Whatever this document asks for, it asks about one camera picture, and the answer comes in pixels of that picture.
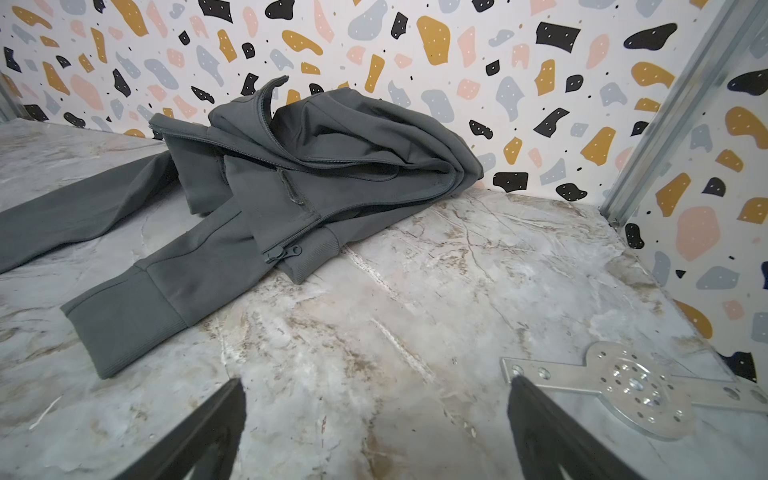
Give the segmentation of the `grey zip-up jacket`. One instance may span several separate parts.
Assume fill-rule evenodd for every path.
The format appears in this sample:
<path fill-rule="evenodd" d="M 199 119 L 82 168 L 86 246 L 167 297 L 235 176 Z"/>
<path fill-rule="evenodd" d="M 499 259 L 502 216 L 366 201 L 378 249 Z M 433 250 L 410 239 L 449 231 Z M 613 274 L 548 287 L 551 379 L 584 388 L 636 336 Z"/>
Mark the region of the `grey zip-up jacket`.
<path fill-rule="evenodd" d="M 1 268 L 102 236 L 179 183 L 200 222 L 62 308 L 101 378 L 119 373 L 274 269 L 301 283 L 348 243 L 483 177 L 434 118 L 349 88 L 271 106 L 282 78 L 214 108 L 207 125 L 157 114 L 166 144 L 4 211 Z"/>

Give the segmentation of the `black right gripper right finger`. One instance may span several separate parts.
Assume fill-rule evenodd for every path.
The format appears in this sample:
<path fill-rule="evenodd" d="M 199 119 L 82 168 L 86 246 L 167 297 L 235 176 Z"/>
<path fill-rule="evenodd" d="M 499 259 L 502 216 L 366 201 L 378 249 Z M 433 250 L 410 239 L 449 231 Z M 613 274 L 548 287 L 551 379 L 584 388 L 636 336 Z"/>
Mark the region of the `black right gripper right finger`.
<path fill-rule="evenodd" d="M 512 379 L 507 416 L 526 479 L 640 477 L 524 376 Z"/>

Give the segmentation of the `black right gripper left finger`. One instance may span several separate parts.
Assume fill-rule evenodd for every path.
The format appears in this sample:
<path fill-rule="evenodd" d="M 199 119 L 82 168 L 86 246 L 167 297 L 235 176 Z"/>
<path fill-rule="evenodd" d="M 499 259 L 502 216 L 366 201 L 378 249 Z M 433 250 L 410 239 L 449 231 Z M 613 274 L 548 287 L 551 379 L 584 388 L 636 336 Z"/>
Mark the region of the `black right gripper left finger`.
<path fill-rule="evenodd" d="M 245 391 L 233 378 L 117 477 L 228 479 L 245 420 Z"/>

